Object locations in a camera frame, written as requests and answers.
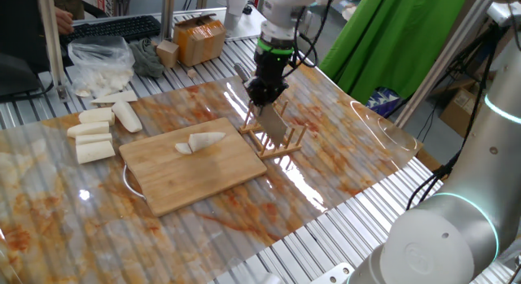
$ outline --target small wooden block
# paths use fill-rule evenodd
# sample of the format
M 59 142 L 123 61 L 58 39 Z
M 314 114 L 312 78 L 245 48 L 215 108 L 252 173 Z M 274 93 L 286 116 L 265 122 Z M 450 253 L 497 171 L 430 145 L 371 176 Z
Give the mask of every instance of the small wooden block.
M 258 151 L 257 155 L 259 156 L 259 159 L 264 160 L 264 159 L 271 159 L 274 157 L 284 156 L 284 155 L 290 154 L 294 151 L 298 151 L 300 149 L 302 149 L 302 146 L 297 146 L 296 143 L 292 143 L 287 149 L 285 149 L 283 147 L 279 147 L 275 151 L 273 151 L 273 150 L 266 151 L 264 154 L 262 154 L 261 151 Z
M 163 40 L 155 49 L 157 56 L 160 57 L 161 64 L 166 68 L 173 68 L 179 56 L 179 46 L 170 41 Z
M 189 78 L 194 78 L 197 76 L 197 72 L 194 69 L 190 69 L 188 72 L 186 72 L 186 75 L 188 75 Z

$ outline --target person's hand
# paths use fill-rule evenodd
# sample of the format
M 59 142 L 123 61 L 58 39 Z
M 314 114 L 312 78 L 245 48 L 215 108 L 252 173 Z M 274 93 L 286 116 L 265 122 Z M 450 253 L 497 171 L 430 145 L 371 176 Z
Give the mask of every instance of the person's hand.
M 74 32 L 74 28 L 72 27 L 72 13 L 60 10 L 58 7 L 55 7 L 55 12 L 59 34 L 68 35 Z

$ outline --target silver pole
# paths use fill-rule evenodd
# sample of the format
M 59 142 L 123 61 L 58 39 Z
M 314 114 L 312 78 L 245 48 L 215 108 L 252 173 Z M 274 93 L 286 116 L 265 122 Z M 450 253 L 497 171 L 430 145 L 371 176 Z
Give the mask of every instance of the silver pole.
M 55 0 L 38 0 L 46 35 L 50 74 L 62 102 L 67 100 L 66 77 L 63 71 L 62 52 L 59 48 L 58 24 L 56 23 Z
M 445 69 L 447 69 L 467 36 L 471 33 L 476 23 L 483 18 L 485 12 L 490 7 L 492 2 L 493 0 L 476 0 L 474 2 L 474 5 L 469 10 L 469 13 L 466 15 L 465 19 L 463 19 L 462 23 L 459 25 L 458 29 L 450 39 L 449 43 L 441 52 L 440 57 L 432 66 L 431 71 L 427 74 L 416 93 L 414 93 L 414 96 L 407 103 L 404 111 L 400 114 L 400 116 L 398 116 L 398 119 L 395 122 L 395 125 L 398 128 L 403 129 L 407 125 L 416 109 L 418 109 L 420 104 L 429 95 L 431 90 L 434 89 L 434 84 L 444 73 Z
M 161 12 L 161 41 L 172 38 L 172 23 L 173 0 L 163 0 L 163 10 Z
M 208 0 L 197 0 L 197 9 L 205 9 L 206 5 L 208 3 Z

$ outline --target green backdrop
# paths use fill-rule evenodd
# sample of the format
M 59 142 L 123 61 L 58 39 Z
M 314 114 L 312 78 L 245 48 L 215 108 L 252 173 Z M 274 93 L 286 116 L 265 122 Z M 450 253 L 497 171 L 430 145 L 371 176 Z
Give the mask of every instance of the green backdrop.
M 408 98 L 436 61 L 465 0 L 362 0 L 320 69 L 365 104 L 386 87 Z

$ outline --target black keyboard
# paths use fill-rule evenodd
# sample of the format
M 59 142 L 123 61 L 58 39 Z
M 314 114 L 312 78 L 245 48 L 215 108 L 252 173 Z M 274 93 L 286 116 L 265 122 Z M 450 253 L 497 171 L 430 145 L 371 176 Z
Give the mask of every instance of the black keyboard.
M 67 45 L 79 38 L 92 36 L 121 36 L 126 41 L 160 34 L 161 25 L 151 15 L 136 16 L 113 20 L 99 24 L 81 24 L 74 26 L 74 33 L 59 38 L 60 44 Z

